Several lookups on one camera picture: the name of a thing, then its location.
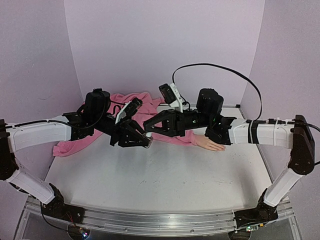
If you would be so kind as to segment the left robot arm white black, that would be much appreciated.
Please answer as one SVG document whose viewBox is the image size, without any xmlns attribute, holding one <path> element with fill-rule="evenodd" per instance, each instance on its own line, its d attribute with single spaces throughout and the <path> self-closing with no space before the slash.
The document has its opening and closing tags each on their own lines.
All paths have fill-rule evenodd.
<svg viewBox="0 0 320 240">
<path fill-rule="evenodd" d="M 67 205 L 60 191 L 51 183 L 33 176 L 16 160 L 19 150 L 58 141 L 77 141 L 92 136 L 98 130 L 110 136 L 110 145 L 123 148 L 144 147 L 152 143 L 152 136 L 132 117 L 142 105 L 134 98 L 118 112 L 108 112 L 110 93 L 100 88 L 86 95 L 84 104 L 76 112 L 54 118 L 8 125 L 0 121 L 0 179 L 39 200 L 56 218 L 64 218 Z"/>
</svg>

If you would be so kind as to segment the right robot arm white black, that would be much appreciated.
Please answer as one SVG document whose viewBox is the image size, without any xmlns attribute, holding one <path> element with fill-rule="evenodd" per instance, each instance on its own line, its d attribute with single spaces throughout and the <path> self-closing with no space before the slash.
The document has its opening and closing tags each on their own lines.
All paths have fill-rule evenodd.
<svg viewBox="0 0 320 240">
<path fill-rule="evenodd" d="M 214 89 L 200 90 L 196 109 L 184 110 L 180 93 L 167 84 L 159 88 L 170 109 L 143 123 L 147 133 L 184 136 L 187 130 L 205 128 L 205 136 L 221 145 L 268 145 L 290 149 L 287 167 L 264 190 L 257 206 L 234 213 L 236 229 L 249 229 L 278 219 L 277 206 L 292 187 L 315 168 L 315 141 L 311 125 L 302 115 L 293 120 L 249 120 L 221 115 L 224 99 Z"/>
</svg>

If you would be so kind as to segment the nail polish bottle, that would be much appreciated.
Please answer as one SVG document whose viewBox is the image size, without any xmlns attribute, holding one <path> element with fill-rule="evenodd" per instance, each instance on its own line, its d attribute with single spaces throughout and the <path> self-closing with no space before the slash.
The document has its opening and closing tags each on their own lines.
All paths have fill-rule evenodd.
<svg viewBox="0 0 320 240">
<path fill-rule="evenodd" d="M 152 136 L 146 136 L 145 140 L 146 140 L 146 143 L 145 143 L 144 147 L 146 149 L 148 149 L 151 146 L 152 142 L 153 142 L 153 137 Z"/>
</svg>

